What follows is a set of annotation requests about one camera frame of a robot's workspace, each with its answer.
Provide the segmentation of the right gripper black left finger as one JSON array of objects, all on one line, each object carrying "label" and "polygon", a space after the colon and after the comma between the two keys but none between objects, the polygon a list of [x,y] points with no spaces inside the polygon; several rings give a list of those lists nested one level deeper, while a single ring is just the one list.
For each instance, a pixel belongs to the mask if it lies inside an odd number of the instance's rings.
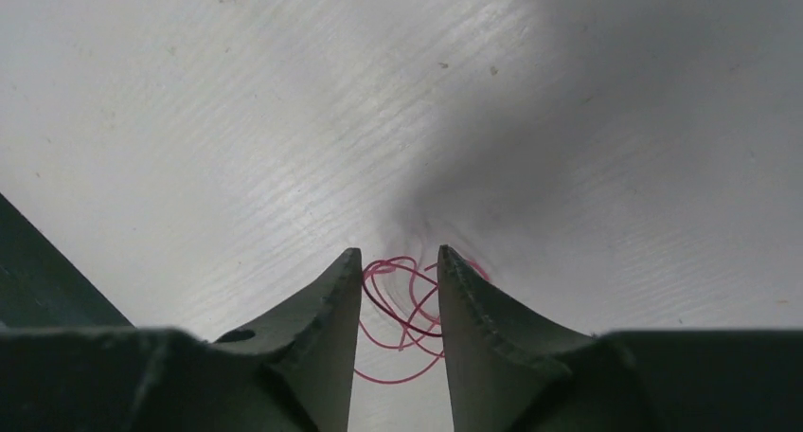
[{"label": "right gripper black left finger", "polygon": [[5,431],[345,431],[362,254],[213,342],[176,328],[1,334]]}]

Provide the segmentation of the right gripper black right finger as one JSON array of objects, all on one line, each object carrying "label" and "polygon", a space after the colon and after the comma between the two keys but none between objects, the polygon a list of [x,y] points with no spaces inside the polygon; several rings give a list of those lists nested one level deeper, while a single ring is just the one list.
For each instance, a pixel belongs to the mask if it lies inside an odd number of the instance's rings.
[{"label": "right gripper black right finger", "polygon": [[438,252],[457,431],[798,431],[799,330],[590,336],[528,309],[452,247]]}]

